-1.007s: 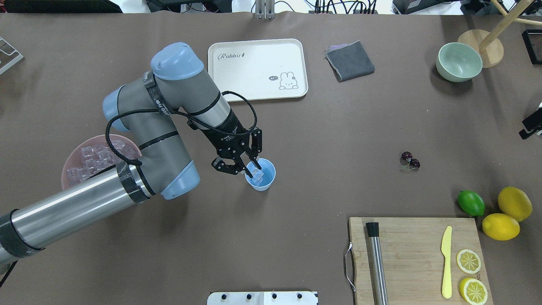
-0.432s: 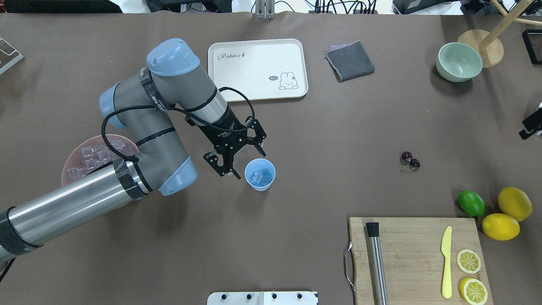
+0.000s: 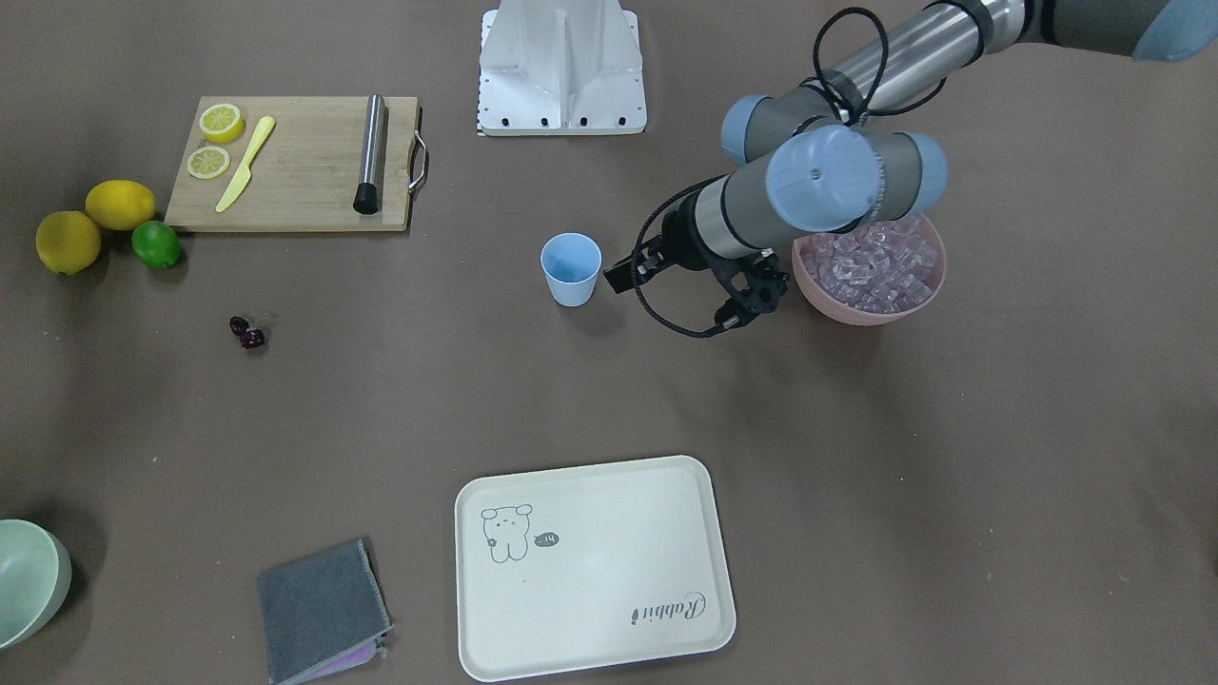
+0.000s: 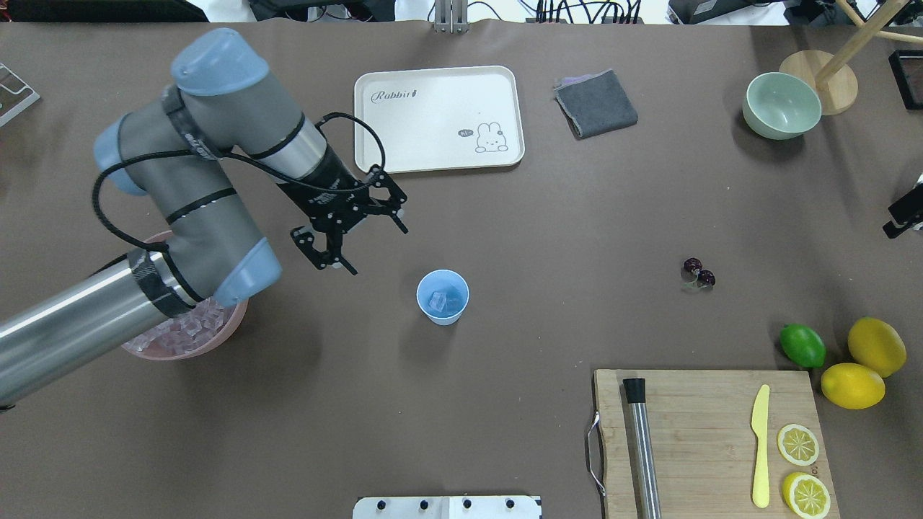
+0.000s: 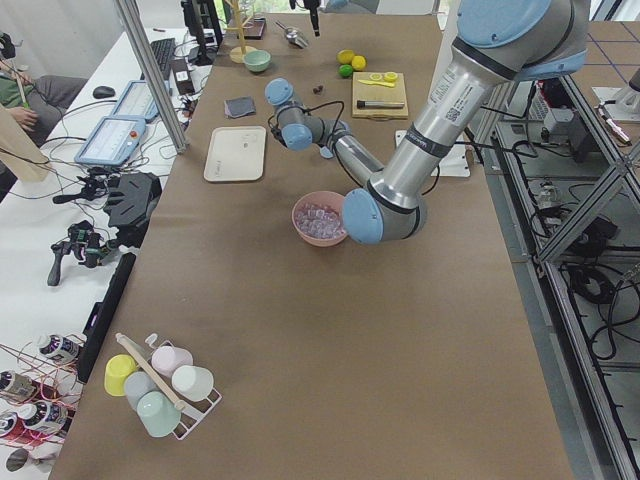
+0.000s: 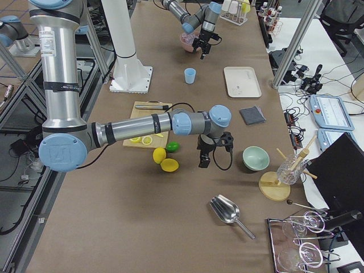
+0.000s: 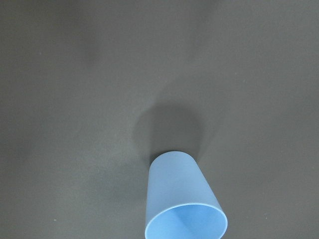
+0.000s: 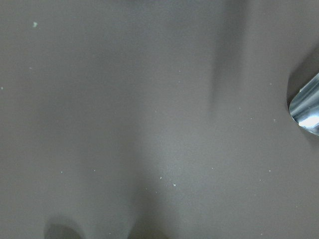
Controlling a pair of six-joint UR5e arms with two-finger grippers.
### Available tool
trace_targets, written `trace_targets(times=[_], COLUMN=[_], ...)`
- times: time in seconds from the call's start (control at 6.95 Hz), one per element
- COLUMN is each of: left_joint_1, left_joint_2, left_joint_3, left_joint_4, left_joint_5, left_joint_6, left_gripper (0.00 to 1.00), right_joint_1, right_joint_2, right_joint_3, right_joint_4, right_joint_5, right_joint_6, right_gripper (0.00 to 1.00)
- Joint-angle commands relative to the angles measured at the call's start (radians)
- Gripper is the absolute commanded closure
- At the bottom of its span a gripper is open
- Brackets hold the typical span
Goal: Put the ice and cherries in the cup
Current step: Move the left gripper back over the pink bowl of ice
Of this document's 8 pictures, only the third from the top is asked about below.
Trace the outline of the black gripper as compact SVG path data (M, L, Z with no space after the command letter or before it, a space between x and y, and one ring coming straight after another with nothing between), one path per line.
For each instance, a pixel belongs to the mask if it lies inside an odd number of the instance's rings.
M643 286L670 267L706 271L726 293L714 313L713 329L739 329L758 316L773 313L788 290L789 274L780 269L776 256L725 258L710 251L695 232L692 205L670 208L661 205L643 223L628 258L603 272L614 294L635 293L643 310L667 329L677 324L657 313Z

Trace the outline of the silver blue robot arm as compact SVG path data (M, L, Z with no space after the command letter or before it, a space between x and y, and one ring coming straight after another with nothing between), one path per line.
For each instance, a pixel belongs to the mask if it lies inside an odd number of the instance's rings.
M738 100L719 139L734 169L687 186L652 213L631 252L604 272L615 293L643 297L670 267L706 271L726 294L699 336L743 328L773 312L789 277L775 250L814 234L844 233L918 215L948 186L948 157L931 138L871 133L866 122L927 104L954 72L1022 43L1113 52L1136 61L1191 59L1216 39L1213 1L931 1L839 65L780 98Z

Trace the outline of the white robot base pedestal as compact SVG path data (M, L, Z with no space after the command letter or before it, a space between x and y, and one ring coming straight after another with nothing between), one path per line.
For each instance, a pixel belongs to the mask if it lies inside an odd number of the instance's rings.
M480 22L482 137L635 135L648 126L639 20L618 1L503 1Z

